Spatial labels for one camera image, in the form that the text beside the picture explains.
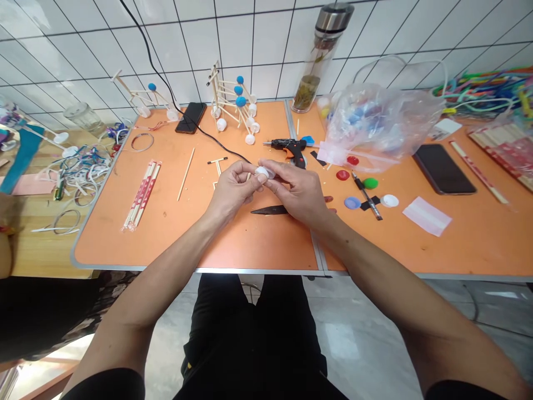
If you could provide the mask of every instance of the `black sleeve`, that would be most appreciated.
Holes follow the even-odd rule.
[[[63,400],[144,400],[144,380],[134,370],[115,368],[88,377],[74,386]]]
[[[425,400],[506,400],[496,393],[461,381],[442,381],[431,386]]]

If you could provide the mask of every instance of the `black smartphone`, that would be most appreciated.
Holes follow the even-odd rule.
[[[474,194],[476,188],[442,144],[423,144],[413,158],[438,194]]]
[[[205,103],[189,103],[183,119],[176,126],[176,132],[193,134],[196,132],[196,127],[204,115],[207,104]]]

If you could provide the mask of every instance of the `floor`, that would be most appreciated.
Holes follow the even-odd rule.
[[[156,325],[146,365],[146,399],[172,399],[183,379],[180,366],[197,298],[194,274]],[[241,281],[261,288],[262,276]],[[533,384],[533,293],[522,284],[428,280],[445,299],[477,320]],[[350,400],[422,399],[413,365],[394,324],[384,317],[349,277],[304,278],[331,382]],[[259,292],[245,288],[250,302]]]

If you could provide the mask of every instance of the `person's left hand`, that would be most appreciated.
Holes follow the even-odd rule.
[[[263,191],[267,176],[255,176],[256,168],[257,166],[247,162],[237,161],[226,169],[218,178],[213,198],[205,214],[219,221],[222,226],[232,221],[239,208],[254,199],[255,191]],[[247,181],[248,173],[252,175]]]

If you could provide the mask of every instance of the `green bottle cap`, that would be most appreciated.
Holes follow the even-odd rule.
[[[378,180],[375,178],[367,178],[363,181],[363,185],[365,185],[365,189],[375,189],[378,187]]]

